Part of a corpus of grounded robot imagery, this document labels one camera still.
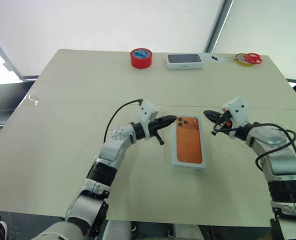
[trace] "yellow tape roll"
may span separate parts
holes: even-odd
[[[246,53],[238,53],[238,54],[236,54],[234,56],[235,57],[234,61],[236,63],[238,63],[239,65],[244,66],[244,67],[252,67],[253,65],[255,65],[255,64],[251,64],[251,63],[239,58],[239,57],[244,56],[245,54]]]

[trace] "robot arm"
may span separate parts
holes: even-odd
[[[140,104],[139,123],[132,122],[111,130],[64,221],[55,223],[34,239],[83,239],[100,233],[109,208],[105,199],[109,197],[111,185],[126,150],[138,140],[151,137],[156,137],[163,145],[157,130],[169,126],[177,118],[167,115],[155,119],[157,113],[153,104],[143,100]]]
[[[240,97],[226,104],[223,111],[204,112],[215,123],[212,133],[223,132],[239,138],[262,156],[256,164],[270,191],[270,204],[275,215],[270,220],[272,237],[276,240],[296,239],[296,155],[288,147],[291,144],[287,132],[271,127],[275,124],[249,123],[247,105]]]

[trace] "tape roll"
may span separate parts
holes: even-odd
[[[130,62],[137,69],[146,69],[153,62],[153,53],[146,48],[136,48],[130,53]]]
[[[247,62],[246,60],[243,60],[242,58],[240,58],[240,57],[243,57],[245,54],[246,53],[238,53],[238,54],[236,54],[234,56],[235,57],[234,61],[236,63],[238,63],[239,65],[244,66],[244,67],[252,67],[252,66],[254,66],[254,64],[251,64],[251,63]]]

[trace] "red scissors handle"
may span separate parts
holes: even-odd
[[[243,58],[250,64],[261,64],[263,61],[259,54],[253,52],[245,54]]]

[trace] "white object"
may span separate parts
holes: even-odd
[[[202,69],[204,62],[199,53],[166,54],[167,69]]]
[[[225,62],[225,58],[222,56],[215,55],[209,52],[203,52],[201,54],[201,58],[206,61],[212,61],[218,64],[223,64]]]
[[[176,114],[177,116],[182,116],[182,117],[195,117],[198,119],[198,125],[199,125],[199,137],[200,137],[200,143],[201,143],[201,155],[202,155],[202,162],[199,163],[189,163],[189,162],[182,162],[178,161],[177,158],[177,128],[176,128],[176,123],[175,121],[172,124],[172,147],[171,147],[171,163],[173,166],[176,167],[184,167],[184,168],[194,168],[194,169],[204,169],[207,166],[207,161],[206,161],[206,151],[207,149],[204,147],[202,148],[204,138],[203,138],[203,132],[202,132],[202,124],[201,124],[201,118],[199,115],[191,115],[191,114]]]
[[[173,236],[175,238],[205,240],[198,225],[174,224]]]
[[[201,116],[207,168],[173,167],[172,130],[162,129],[164,146],[151,139],[128,149],[111,186],[107,219],[268,227],[271,197],[253,151],[225,134],[213,137],[214,124],[202,112],[219,112],[240,94],[251,107],[251,121],[296,132],[295,91],[268,56],[256,68],[227,60],[183,71],[167,70],[165,54],[154,53],[153,65],[139,70],[131,67],[129,52],[59,50],[28,92],[37,105],[27,97],[0,132],[0,210],[65,216],[100,152],[111,115],[123,103],[145,98],[159,116]],[[136,119],[138,105],[129,105],[111,127]]]
[[[232,128],[243,127],[248,124],[249,108],[242,97],[236,97],[223,107],[224,112],[229,111],[231,115]],[[230,131],[229,136],[235,137],[236,131]]]
[[[150,123],[150,121],[155,120],[157,114],[158,114],[157,107],[153,103],[144,99],[140,105],[140,111],[138,115],[139,115],[139,121],[142,125],[143,131],[145,134],[145,139],[150,138],[148,124]]]

